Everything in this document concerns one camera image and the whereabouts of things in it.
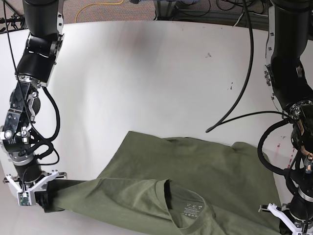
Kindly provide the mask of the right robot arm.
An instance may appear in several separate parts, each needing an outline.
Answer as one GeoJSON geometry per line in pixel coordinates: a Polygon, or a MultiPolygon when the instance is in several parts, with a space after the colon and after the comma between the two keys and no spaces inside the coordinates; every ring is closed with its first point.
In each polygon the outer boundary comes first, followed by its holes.
{"type": "Polygon", "coordinates": [[[39,89],[56,107],[47,86],[64,40],[64,3],[25,0],[22,4],[29,35],[20,61],[14,64],[17,85],[0,128],[1,148],[13,163],[17,176],[7,174],[4,182],[15,188],[19,206],[39,205],[45,212],[53,212],[54,182],[65,178],[66,173],[43,171],[42,159],[55,152],[53,141],[58,137],[61,123],[59,110],[55,110],[57,125],[51,137],[43,137],[34,123],[41,106],[39,89]]]}

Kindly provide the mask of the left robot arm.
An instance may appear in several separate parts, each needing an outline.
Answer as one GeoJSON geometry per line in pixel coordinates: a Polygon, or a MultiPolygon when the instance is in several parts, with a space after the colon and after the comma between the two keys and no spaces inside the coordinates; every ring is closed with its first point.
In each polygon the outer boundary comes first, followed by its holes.
{"type": "Polygon", "coordinates": [[[268,204],[260,209],[280,220],[282,235],[313,232],[313,90],[300,60],[309,38],[312,11],[310,0],[268,2],[265,79],[281,106],[283,120],[264,132],[257,154],[265,168],[285,178],[293,197],[281,207],[268,204]],[[281,169],[265,159],[263,144],[272,131],[287,124],[293,126],[291,142],[297,152],[289,168],[281,169]]]}

